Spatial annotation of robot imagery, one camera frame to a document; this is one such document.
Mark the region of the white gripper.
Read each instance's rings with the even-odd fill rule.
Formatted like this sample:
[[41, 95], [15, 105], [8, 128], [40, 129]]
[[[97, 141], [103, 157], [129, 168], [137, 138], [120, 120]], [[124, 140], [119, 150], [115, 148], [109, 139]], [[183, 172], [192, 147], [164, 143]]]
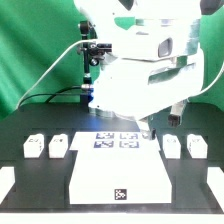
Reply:
[[138, 20], [127, 30], [115, 26], [99, 34], [96, 46], [105, 53], [90, 111], [139, 120], [140, 133], [148, 140], [156, 138], [149, 115], [166, 107], [171, 106], [169, 125], [179, 126], [185, 99], [203, 86], [199, 30], [198, 19], [160, 19]]

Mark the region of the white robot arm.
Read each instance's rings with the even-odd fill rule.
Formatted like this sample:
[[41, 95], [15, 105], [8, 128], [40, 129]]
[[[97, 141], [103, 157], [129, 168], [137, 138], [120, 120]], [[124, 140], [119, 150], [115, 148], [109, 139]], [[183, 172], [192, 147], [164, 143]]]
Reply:
[[180, 122], [204, 79], [201, 18], [224, 0], [73, 0], [95, 32], [86, 51], [100, 66], [89, 110], [135, 122], [152, 138], [149, 117], [167, 107]]

